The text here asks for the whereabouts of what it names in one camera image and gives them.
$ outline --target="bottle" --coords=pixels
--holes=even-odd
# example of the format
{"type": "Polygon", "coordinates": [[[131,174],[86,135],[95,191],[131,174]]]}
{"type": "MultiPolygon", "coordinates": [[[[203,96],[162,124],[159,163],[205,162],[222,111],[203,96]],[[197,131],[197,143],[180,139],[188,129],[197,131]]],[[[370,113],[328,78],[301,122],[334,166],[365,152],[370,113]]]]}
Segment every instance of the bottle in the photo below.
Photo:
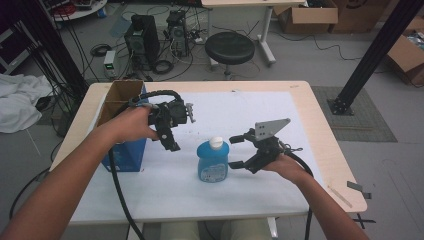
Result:
{"type": "Polygon", "coordinates": [[[204,182],[220,182],[227,177],[230,148],[222,137],[213,137],[197,148],[198,175],[204,182]]]}

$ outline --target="black metal pole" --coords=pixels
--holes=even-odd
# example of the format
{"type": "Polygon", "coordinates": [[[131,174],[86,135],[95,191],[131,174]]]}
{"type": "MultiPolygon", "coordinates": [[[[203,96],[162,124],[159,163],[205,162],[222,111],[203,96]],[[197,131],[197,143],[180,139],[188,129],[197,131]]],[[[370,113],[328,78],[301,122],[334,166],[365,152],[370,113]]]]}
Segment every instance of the black metal pole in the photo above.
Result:
{"type": "Polygon", "coordinates": [[[399,1],[343,90],[334,102],[330,104],[331,111],[334,115],[343,115],[349,109],[378,64],[390,51],[423,4],[423,0],[399,1]]]}

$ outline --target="bottle label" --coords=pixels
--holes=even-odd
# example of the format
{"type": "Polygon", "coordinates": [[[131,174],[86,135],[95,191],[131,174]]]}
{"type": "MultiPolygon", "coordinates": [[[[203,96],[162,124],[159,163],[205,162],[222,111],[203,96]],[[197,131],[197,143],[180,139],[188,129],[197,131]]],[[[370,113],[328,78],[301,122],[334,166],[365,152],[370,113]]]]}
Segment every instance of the bottle label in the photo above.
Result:
{"type": "Polygon", "coordinates": [[[205,182],[219,182],[225,179],[225,164],[209,166],[202,170],[200,178],[205,182]]]}

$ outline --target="blue liquid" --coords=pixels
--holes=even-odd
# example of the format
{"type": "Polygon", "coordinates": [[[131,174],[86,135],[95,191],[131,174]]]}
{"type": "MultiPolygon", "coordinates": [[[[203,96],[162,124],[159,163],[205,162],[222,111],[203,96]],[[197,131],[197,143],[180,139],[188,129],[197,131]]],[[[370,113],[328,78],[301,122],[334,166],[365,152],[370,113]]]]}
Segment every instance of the blue liquid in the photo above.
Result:
{"type": "Polygon", "coordinates": [[[200,144],[197,148],[199,179],[210,183],[223,181],[228,173],[229,152],[230,148],[226,142],[222,143],[219,150],[212,149],[209,141],[200,144]]]}

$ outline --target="blue box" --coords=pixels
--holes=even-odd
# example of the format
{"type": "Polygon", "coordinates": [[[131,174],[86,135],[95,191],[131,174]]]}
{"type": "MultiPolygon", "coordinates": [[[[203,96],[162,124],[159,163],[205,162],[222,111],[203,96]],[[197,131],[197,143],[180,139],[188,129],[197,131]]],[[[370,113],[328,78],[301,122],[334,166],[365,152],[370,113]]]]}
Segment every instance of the blue box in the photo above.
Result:
{"type": "MultiPolygon", "coordinates": [[[[106,123],[115,115],[117,110],[129,99],[138,96],[140,93],[146,93],[143,81],[114,81],[110,87],[105,102],[100,110],[96,126],[106,123]]],[[[137,141],[117,143],[113,147],[117,172],[139,172],[143,160],[146,139],[137,141]]],[[[103,166],[110,172],[109,155],[102,160],[103,166]]]]}

